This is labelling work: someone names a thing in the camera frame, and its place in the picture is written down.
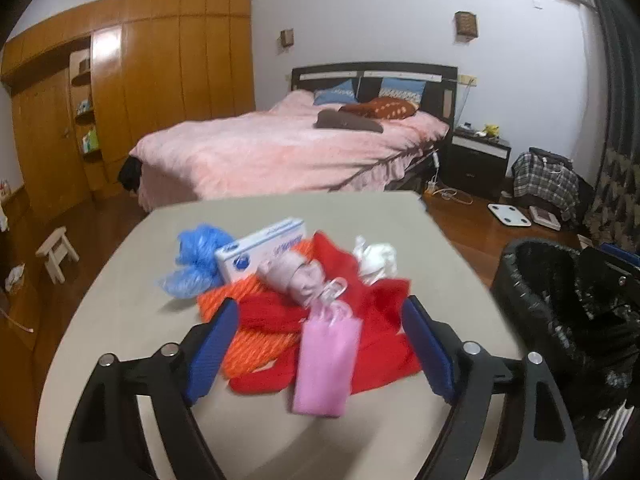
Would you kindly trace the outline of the red cloth bag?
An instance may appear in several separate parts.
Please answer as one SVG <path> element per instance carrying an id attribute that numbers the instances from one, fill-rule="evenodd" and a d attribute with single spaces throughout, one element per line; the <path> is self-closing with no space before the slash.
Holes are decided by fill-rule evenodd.
<path id="1" fill-rule="evenodd" d="M 383 278 L 372 285 L 363 284 L 358 275 L 357 259 L 336 247 L 320 231 L 312 238 L 312 256 L 322 264 L 329 278 L 347 281 L 343 301 L 362 321 L 352 393 L 380 388 L 420 372 L 421 365 L 401 331 L 400 310 L 409 296 L 410 282 L 402 278 Z M 239 394 L 263 394 L 292 386 L 298 354 L 299 346 L 292 358 L 280 359 L 265 370 L 230 379 L 231 390 Z"/>

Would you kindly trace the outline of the blue plastic bag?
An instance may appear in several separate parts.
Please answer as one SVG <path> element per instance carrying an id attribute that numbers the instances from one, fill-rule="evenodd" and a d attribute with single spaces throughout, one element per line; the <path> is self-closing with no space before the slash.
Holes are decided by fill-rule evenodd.
<path id="1" fill-rule="evenodd" d="M 233 241 L 229 233 L 210 224 L 181 232 L 176 258 L 178 269 L 158 282 L 160 288 L 171 297 L 191 299 L 222 286 L 224 278 L 215 252 Z"/>

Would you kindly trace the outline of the pink small bag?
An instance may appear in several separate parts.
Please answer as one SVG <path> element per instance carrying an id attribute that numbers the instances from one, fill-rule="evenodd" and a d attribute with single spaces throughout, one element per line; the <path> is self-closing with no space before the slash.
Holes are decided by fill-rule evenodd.
<path id="1" fill-rule="evenodd" d="M 292 412 L 341 417 L 352 393 L 362 321 L 343 301 L 315 304 L 303 322 Z"/>

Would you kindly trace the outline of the white tissue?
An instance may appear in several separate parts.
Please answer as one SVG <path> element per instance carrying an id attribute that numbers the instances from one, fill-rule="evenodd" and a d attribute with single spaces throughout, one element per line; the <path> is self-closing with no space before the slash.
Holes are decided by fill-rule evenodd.
<path id="1" fill-rule="evenodd" d="M 352 254 L 358 261 L 360 281 L 372 285 L 383 278 L 396 278 L 397 252 L 390 244 L 368 244 L 357 236 Z"/>

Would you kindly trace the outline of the black lined trash bin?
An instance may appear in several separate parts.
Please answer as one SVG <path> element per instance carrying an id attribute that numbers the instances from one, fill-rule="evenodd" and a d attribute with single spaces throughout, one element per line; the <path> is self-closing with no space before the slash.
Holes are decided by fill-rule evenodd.
<path id="1" fill-rule="evenodd" d="M 503 248 L 490 291 L 547 362 L 572 419 L 638 406 L 638 266 L 601 248 L 522 238 Z"/>

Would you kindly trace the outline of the beige table cover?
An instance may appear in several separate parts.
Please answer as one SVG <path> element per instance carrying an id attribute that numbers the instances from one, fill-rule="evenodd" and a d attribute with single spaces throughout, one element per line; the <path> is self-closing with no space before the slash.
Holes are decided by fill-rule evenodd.
<path id="1" fill-rule="evenodd" d="M 485 285 L 411 192 L 336 192 L 211 200 L 152 212 L 117 248 L 58 346 L 40 399 L 35 465 L 58 474 L 82 389 L 104 353 L 144 358 L 198 322 L 190 301 L 158 282 L 175 265 L 178 234 L 209 223 L 243 236 L 297 217 L 343 249 L 357 236 L 395 247 L 398 270 L 435 320 L 495 356 L 522 354 Z M 194 406 L 201 432 L 230 479 L 411 479 L 448 413 L 423 375 L 353 396 L 338 419 L 297 416 L 288 395 L 237 396 L 217 382 Z"/>

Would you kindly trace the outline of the wooden side desk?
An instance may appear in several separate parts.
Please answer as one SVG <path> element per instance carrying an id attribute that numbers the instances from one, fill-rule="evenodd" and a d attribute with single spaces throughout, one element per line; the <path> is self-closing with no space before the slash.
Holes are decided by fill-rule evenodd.
<path id="1" fill-rule="evenodd" d="M 1 326 L 28 353 L 35 349 L 40 302 L 35 291 L 32 220 L 28 194 L 21 186 L 1 201 Z"/>

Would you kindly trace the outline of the white small stool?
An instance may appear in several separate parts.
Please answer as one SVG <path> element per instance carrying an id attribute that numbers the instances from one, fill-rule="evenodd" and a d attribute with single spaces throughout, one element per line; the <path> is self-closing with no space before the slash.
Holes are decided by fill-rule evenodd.
<path id="1" fill-rule="evenodd" d="M 46 268 L 53 284 L 64 284 L 65 276 L 61 269 L 61 263 L 65 258 L 75 262 L 80 261 L 78 252 L 66 235 L 66 227 L 55 229 L 36 251 L 36 256 L 44 259 Z"/>

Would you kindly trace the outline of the white pink floor scale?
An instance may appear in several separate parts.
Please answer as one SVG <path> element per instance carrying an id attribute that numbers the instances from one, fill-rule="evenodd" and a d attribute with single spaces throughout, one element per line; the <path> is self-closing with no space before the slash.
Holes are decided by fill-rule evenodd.
<path id="1" fill-rule="evenodd" d="M 533 222 L 538 224 L 538 226 L 544 226 L 556 232 L 561 231 L 561 222 L 559 222 L 554 214 L 536 206 L 529 206 L 528 209 Z"/>

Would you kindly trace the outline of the white bathroom scale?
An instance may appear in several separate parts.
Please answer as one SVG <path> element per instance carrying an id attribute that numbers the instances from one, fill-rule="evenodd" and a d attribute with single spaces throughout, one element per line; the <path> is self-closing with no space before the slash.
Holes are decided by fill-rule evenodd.
<path id="1" fill-rule="evenodd" d="M 504 226 L 530 228 L 532 222 L 518 208 L 507 204 L 488 204 L 489 212 Z"/>

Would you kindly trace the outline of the white blue medicine box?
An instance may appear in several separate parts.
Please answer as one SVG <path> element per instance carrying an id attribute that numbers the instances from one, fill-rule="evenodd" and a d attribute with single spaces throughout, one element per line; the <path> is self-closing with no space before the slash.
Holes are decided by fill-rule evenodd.
<path id="1" fill-rule="evenodd" d="M 258 266 L 306 238 L 306 223 L 286 218 L 218 248 L 215 259 L 226 284 L 247 278 Z"/>

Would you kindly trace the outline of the dark patterned curtain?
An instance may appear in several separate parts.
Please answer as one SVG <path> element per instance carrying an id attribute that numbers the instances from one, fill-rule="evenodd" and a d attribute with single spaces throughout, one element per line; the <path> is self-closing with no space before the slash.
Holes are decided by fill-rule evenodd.
<path id="1" fill-rule="evenodd" d="M 598 244 L 639 252 L 639 15 L 628 0 L 594 0 L 608 70 L 608 111 L 587 226 Z"/>

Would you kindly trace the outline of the plaid cloth covered chair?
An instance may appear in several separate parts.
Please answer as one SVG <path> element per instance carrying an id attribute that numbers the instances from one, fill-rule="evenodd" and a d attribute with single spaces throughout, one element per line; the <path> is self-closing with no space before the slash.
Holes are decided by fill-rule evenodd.
<path id="1" fill-rule="evenodd" d="M 536 198 L 559 211 L 563 221 L 577 219 L 580 180 L 568 159 L 534 148 L 515 159 L 511 172 L 514 198 Z"/>

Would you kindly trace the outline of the black garment at bed foot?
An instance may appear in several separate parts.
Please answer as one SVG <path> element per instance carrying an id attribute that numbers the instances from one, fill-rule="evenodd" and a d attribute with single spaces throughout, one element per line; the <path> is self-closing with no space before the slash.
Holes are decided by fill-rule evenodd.
<path id="1" fill-rule="evenodd" d="M 117 181 L 128 193 L 137 194 L 142 176 L 142 161 L 128 156 L 119 169 Z"/>

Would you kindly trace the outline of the black nightstand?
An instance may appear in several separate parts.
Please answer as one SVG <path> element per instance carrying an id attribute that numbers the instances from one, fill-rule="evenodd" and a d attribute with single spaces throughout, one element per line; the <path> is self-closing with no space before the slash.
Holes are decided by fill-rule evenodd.
<path id="1" fill-rule="evenodd" d="M 510 144 L 456 130 L 446 137 L 442 180 L 457 190 L 498 202 Z"/>

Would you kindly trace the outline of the yellow plush toy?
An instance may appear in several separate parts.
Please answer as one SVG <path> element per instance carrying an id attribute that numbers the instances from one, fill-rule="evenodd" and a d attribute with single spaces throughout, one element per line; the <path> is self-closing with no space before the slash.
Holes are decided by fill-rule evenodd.
<path id="1" fill-rule="evenodd" d="M 491 138 L 498 138 L 500 128 L 498 125 L 488 124 L 484 127 L 483 132 L 486 136 L 490 136 Z"/>

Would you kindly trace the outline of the bed with pink cover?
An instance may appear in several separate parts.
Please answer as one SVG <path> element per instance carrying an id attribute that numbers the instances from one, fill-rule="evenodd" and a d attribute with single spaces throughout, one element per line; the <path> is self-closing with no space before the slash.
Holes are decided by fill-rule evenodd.
<path id="1" fill-rule="evenodd" d="M 323 106 L 306 90 L 270 110 L 182 122 L 144 136 L 137 190 L 145 211 L 194 200 L 297 192 L 382 191 L 408 174 L 449 127 L 418 110 L 379 132 L 319 128 Z"/>

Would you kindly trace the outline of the wooden wardrobe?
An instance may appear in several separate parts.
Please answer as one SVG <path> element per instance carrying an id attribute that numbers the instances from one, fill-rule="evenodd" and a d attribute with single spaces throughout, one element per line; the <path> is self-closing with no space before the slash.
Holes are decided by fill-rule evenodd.
<path id="1" fill-rule="evenodd" d="M 255 107 L 250 0 L 98 0 L 3 47 L 14 140 L 35 215 L 114 191 L 149 133 Z"/>

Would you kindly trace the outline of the black bed headboard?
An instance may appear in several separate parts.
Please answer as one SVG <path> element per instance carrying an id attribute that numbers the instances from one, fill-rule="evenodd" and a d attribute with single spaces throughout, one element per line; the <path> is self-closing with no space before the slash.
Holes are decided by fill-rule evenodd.
<path id="1" fill-rule="evenodd" d="M 454 66 L 409 62 L 343 62 L 292 69 L 291 90 L 329 89 L 350 80 L 359 102 L 375 98 L 383 80 L 422 81 L 419 110 L 431 114 L 454 128 L 458 88 L 458 69 Z"/>

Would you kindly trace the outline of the red dotted pillow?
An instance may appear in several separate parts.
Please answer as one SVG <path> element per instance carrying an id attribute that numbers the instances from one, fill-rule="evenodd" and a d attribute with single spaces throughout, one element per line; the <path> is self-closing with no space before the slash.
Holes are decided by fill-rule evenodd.
<path id="1" fill-rule="evenodd" d="M 346 104 L 341 112 L 369 119 L 401 120 L 412 117 L 419 107 L 408 100 L 379 96 L 367 103 Z"/>

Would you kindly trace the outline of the right blue patterned pillow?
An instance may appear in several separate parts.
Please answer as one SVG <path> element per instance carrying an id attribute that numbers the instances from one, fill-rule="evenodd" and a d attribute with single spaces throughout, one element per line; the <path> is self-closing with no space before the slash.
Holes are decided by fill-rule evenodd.
<path id="1" fill-rule="evenodd" d="M 426 87 L 424 80 L 401 79 L 385 77 L 382 79 L 378 96 L 380 98 L 401 99 L 419 108 Z"/>

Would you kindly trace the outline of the brown cushion on bed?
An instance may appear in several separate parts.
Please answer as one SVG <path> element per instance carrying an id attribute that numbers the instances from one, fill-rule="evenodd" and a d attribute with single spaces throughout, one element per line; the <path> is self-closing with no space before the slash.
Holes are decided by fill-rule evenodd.
<path id="1" fill-rule="evenodd" d="M 341 112 L 340 110 L 322 110 L 314 123 L 316 129 L 340 129 L 382 133 L 383 126 L 376 120 Z"/>

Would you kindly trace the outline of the left blue pillow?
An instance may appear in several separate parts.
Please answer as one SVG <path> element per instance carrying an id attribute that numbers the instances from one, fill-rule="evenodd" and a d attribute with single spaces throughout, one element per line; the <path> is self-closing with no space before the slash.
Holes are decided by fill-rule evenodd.
<path id="1" fill-rule="evenodd" d="M 357 98 L 352 80 L 347 79 L 335 87 L 314 92 L 314 105 L 326 104 L 356 104 Z"/>

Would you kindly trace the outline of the right wall lamp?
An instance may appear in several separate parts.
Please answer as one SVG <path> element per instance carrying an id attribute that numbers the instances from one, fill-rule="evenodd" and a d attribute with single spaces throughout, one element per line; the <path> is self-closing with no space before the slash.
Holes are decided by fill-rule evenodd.
<path id="1" fill-rule="evenodd" d="M 471 41 L 478 37 L 477 16 L 472 12 L 457 11 L 454 14 L 454 27 L 459 41 Z"/>

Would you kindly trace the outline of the wall lamp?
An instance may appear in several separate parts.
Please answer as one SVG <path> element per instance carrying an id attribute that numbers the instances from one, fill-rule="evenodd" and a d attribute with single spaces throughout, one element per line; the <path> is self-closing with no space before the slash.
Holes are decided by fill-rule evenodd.
<path id="1" fill-rule="evenodd" d="M 283 29 L 280 31 L 280 46 L 286 50 L 295 44 L 294 29 Z"/>
<path id="2" fill-rule="evenodd" d="M 471 41 L 478 37 L 477 16 L 472 12 L 457 11 L 454 14 L 454 27 L 459 41 Z"/>

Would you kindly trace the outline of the left wall lamp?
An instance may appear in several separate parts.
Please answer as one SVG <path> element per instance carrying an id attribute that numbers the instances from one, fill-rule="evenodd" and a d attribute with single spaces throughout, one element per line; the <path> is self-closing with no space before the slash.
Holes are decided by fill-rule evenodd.
<path id="1" fill-rule="evenodd" d="M 283 29 L 280 31 L 280 46 L 286 50 L 295 44 L 294 29 Z"/>

